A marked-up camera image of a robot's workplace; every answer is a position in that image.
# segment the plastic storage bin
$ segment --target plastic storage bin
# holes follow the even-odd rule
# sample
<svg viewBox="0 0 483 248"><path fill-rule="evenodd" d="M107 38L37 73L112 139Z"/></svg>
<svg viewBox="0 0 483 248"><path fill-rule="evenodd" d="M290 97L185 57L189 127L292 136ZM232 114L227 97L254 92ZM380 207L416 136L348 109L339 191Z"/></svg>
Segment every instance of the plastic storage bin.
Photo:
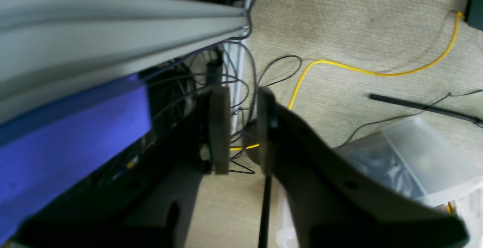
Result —
<svg viewBox="0 0 483 248"><path fill-rule="evenodd" d="M470 234L466 247L481 248L483 177L421 117L389 124L335 151L355 169L402 196L443 211L451 202ZM290 208L280 190L277 243L280 248L296 248Z"/></svg>

